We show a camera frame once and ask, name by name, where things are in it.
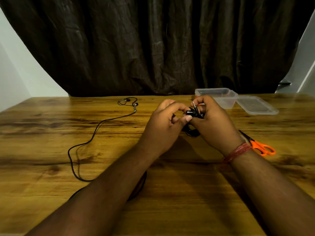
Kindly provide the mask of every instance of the orange scissor handle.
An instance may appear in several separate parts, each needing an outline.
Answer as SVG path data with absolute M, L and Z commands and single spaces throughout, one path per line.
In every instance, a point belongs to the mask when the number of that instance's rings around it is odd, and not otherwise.
M 258 151 L 261 152 L 260 153 L 261 156 L 266 156 L 266 155 L 272 156 L 276 154 L 276 151 L 271 146 L 262 144 L 258 141 L 250 141 L 250 143 L 253 149 L 257 149 Z

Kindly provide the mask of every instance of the hand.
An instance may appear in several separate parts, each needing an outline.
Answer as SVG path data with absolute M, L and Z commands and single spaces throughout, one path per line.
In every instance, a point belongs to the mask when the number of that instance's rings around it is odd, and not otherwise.
M 189 115 L 177 118 L 174 113 L 178 110 L 186 112 L 189 107 L 175 100 L 164 100 L 152 113 L 136 147 L 156 158 L 169 150 L 182 128 L 192 119 Z
M 212 97 L 202 95 L 193 102 L 196 105 L 205 104 L 198 106 L 199 112 L 205 114 L 204 119 L 193 118 L 191 124 L 210 146 L 227 156 L 244 143 L 227 112 Z

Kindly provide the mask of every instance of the wood grain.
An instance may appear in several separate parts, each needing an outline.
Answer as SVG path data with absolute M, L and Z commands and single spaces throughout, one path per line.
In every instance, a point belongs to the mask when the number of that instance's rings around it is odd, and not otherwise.
M 236 127 L 277 151 L 268 160 L 315 197 L 315 100 L 266 94 L 274 116 L 228 110 Z M 139 139 L 166 98 L 141 96 L 135 115 L 105 122 L 87 146 L 72 150 L 81 177 L 93 179 Z M 24 234 L 85 186 L 72 175 L 67 150 L 90 139 L 96 124 L 126 115 L 122 97 L 31 98 L 0 113 L 0 234 Z M 243 188 L 220 154 L 200 137 L 181 134 L 149 169 L 140 195 L 128 202 L 114 235 L 265 235 Z

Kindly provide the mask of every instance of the wall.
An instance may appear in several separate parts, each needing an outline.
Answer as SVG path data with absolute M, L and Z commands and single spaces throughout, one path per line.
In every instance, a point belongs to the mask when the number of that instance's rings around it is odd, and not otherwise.
M 289 86 L 279 86 L 276 93 L 308 93 L 315 96 L 315 12 L 299 42 L 292 66 L 284 80 Z
M 0 112 L 31 95 L 0 43 Z
M 26 48 L 17 33 L 13 30 L 9 21 L 0 8 L 0 44 L 3 50 L 0 53 L 6 53 L 6 57 L 11 61 L 10 69 L 6 74 L 20 77 L 26 89 L 32 97 L 54 97 L 68 96 L 64 91 L 39 65 L 32 54 Z M 17 92 L 18 87 L 10 84 L 11 92 Z

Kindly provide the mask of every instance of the dark brown curtain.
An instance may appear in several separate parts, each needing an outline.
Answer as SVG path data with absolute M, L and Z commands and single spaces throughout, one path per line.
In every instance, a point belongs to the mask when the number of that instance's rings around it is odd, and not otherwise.
M 72 96 L 274 92 L 315 0 L 0 0 Z

